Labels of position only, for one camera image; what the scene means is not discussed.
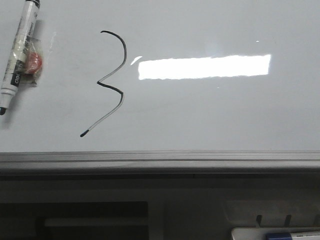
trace marker cap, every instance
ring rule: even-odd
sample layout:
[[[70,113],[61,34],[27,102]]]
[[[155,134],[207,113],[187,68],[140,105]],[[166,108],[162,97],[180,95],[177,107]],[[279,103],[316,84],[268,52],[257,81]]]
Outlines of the marker cap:
[[[291,234],[288,232],[267,233],[265,240],[292,240]]]

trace white marker barrel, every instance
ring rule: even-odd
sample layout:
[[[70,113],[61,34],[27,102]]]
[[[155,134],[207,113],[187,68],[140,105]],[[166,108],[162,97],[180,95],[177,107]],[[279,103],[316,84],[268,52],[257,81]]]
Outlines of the white marker barrel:
[[[11,99],[16,95],[24,72],[28,48],[35,30],[36,20],[40,8],[40,0],[26,0],[13,42],[9,61],[5,70],[1,86],[0,115],[5,114]]]

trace white surface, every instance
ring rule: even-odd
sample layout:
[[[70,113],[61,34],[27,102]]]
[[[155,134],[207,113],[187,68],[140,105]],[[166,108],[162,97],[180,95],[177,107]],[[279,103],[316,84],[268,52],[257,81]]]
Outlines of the white surface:
[[[24,3],[1,3],[4,74]],[[318,0],[42,0],[43,75],[0,118],[0,152],[319,150],[319,13]],[[125,102],[80,138],[120,98],[96,84],[123,59],[101,30],[127,43],[105,81]],[[266,55],[266,75],[139,80],[146,61]]]

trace black marker cap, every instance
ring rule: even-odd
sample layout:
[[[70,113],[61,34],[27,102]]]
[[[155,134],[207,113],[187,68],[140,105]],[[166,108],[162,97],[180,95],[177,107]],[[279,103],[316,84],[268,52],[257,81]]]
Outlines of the black marker cap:
[[[35,5],[40,8],[40,0],[25,0],[26,2],[34,2]]]
[[[0,116],[5,115],[6,110],[7,110],[6,108],[0,107]]]

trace red eraser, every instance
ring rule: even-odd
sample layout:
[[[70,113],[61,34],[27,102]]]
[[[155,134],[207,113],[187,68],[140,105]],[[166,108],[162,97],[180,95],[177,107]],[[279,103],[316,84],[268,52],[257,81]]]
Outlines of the red eraser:
[[[30,52],[25,62],[25,74],[35,74],[42,67],[42,57],[36,52]]]

